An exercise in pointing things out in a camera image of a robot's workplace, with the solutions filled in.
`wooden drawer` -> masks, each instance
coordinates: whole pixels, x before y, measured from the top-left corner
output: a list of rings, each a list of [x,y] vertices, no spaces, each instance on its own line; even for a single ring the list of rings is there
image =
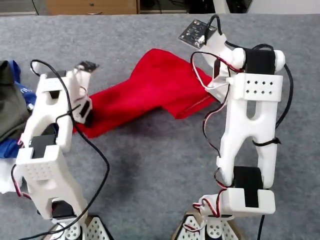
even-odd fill
[[[137,0],[46,0],[51,15],[137,14]]]

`red towel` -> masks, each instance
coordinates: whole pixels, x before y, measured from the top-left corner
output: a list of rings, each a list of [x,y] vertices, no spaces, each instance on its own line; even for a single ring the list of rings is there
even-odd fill
[[[211,81],[202,70],[198,72],[204,84]],[[93,94],[91,99],[92,126],[79,124],[89,138],[157,107],[183,119],[215,101],[201,86],[189,62],[161,49],[148,51],[128,80]]]

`gray carpet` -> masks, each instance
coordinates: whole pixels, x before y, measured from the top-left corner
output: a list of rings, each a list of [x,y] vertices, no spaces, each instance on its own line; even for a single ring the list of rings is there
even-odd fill
[[[0,18],[2,60],[14,59],[22,68],[22,82],[36,89],[38,78],[29,71],[34,58],[56,68],[72,69],[81,60],[100,64],[89,93],[127,79],[139,58],[151,48],[171,51],[188,60],[193,49],[178,35],[193,19],[209,15],[39,16]],[[319,63],[320,15],[223,15],[222,30],[232,43],[253,47],[268,43],[284,51],[295,91],[292,108],[277,130],[275,181],[276,212],[265,218],[263,240],[320,238]],[[209,67],[200,65],[209,71]],[[288,97],[284,79],[282,99]],[[282,112],[285,101],[280,104]],[[162,109],[94,138],[108,156],[107,184],[90,209],[99,214],[116,240],[168,240],[184,212],[203,194],[216,193],[212,177],[216,153],[201,132],[208,107],[183,120]],[[209,124],[219,142],[225,111]],[[237,165],[257,163],[246,142]],[[65,155],[87,199],[105,172],[98,155],[76,134]],[[0,234],[16,240],[47,230],[51,223],[36,214],[32,202],[15,193],[0,196]],[[249,240],[257,237],[259,217],[238,218]]]

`red and white wire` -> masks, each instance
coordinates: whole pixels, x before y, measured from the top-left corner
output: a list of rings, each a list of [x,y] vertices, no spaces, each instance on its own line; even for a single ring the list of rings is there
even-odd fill
[[[30,195],[21,191],[16,179],[15,179],[15,169],[16,169],[16,164],[13,165],[12,169],[11,169],[11,179],[12,179],[12,182],[13,182],[13,185],[14,185],[14,188],[15,188],[15,191],[16,191],[16,194],[19,196],[19,197],[25,197],[27,199],[31,199]]]
[[[219,181],[219,180],[217,179],[217,173],[219,172],[219,170],[220,170],[220,167],[218,167],[218,168],[215,170],[215,172],[214,172],[214,174],[213,174],[214,180],[216,181],[216,183],[217,183],[221,188],[227,189],[227,188],[229,188],[229,186],[224,185],[221,181]]]
[[[238,68],[232,66],[230,63],[228,63],[226,60],[224,60],[223,58],[221,58],[220,56],[218,56],[216,54],[213,54],[213,53],[210,53],[210,52],[205,52],[205,51],[195,51],[195,52],[193,52],[192,55],[191,55],[191,58],[190,58],[190,63],[192,65],[192,69],[193,69],[193,71],[194,71],[194,73],[196,75],[196,78],[199,80],[200,84],[202,85],[202,87],[204,87],[207,90],[213,90],[213,89],[217,89],[217,88],[220,88],[220,87],[223,87],[223,86],[227,86],[228,83],[222,83],[221,85],[218,85],[218,86],[215,86],[215,87],[206,86],[204,84],[204,82],[202,81],[199,73],[198,73],[197,67],[195,66],[195,58],[194,58],[194,56],[195,56],[195,54],[198,54],[198,53],[207,54],[207,55],[213,56],[213,57],[217,58],[218,60],[220,60],[221,62],[223,62],[225,65],[227,65],[227,67],[229,69],[231,69],[232,71],[238,72],[238,73],[242,72],[241,69],[238,69]]]
[[[200,226],[200,228],[196,228],[196,227],[190,226],[189,224],[184,223],[182,226],[185,230],[189,231],[190,233],[197,233],[201,231],[206,225],[203,224],[202,226]]]
[[[198,203],[198,202],[193,203],[192,204],[193,208],[200,211],[200,207],[203,207],[206,203],[208,205],[208,207],[210,208],[212,215],[216,218],[220,218],[221,217],[221,214],[220,214],[220,195],[223,191],[226,191],[226,190],[227,190],[226,188],[223,188],[219,191],[219,193],[216,197],[215,209],[212,206],[211,202],[206,197],[201,199],[201,203]]]

